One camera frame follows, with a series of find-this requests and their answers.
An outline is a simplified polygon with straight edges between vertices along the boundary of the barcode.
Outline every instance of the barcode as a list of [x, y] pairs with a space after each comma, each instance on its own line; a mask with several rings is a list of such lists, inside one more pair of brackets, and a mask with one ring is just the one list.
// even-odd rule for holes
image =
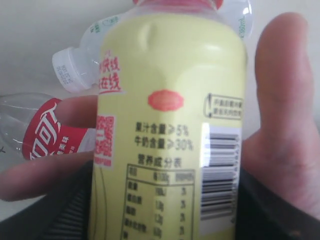
[[207, 126], [202, 135], [202, 221], [235, 215], [241, 136], [230, 129]]

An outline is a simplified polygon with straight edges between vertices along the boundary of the clear plastic bottle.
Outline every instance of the clear plastic bottle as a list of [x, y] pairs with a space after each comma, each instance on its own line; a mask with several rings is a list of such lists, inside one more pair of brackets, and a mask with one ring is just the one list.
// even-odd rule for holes
[[90, 240], [234, 240], [247, 51], [214, 0], [141, 0], [100, 49]]
[[92, 151], [95, 148], [96, 130], [59, 123], [55, 109], [60, 101], [42, 93], [0, 97], [1, 138], [26, 160]]
[[[217, 8], [219, 15], [241, 38], [251, 34], [253, 22], [249, 0], [217, 0]], [[53, 55], [52, 64], [56, 76], [68, 92], [88, 90], [98, 83], [99, 54], [104, 36], [121, 21], [123, 15], [95, 22], [85, 31], [79, 48], [69, 47]]]

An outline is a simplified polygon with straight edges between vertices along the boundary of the coca-cola label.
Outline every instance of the coca-cola label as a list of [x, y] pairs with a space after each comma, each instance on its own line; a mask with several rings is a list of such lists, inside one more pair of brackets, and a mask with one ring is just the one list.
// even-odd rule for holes
[[60, 99], [52, 98], [42, 105], [31, 120], [22, 144], [27, 160], [49, 155], [76, 153], [87, 129], [62, 125], [55, 110]]

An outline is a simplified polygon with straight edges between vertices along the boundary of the red oval logo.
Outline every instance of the red oval logo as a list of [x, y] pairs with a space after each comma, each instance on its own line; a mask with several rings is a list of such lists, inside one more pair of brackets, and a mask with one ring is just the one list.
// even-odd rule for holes
[[184, 98], [175, 91], [155, 91], [148, 97], [148, 104], [155, 110], [176, 111], [184, 106]]

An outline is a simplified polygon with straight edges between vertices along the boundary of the yellow bottle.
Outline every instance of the yellow bottle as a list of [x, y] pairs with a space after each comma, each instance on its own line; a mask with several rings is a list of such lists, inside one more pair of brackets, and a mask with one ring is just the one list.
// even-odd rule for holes
[[100, 56], [89, 240], [233, 240], [241, 38], [211, 0], [143, 0]]

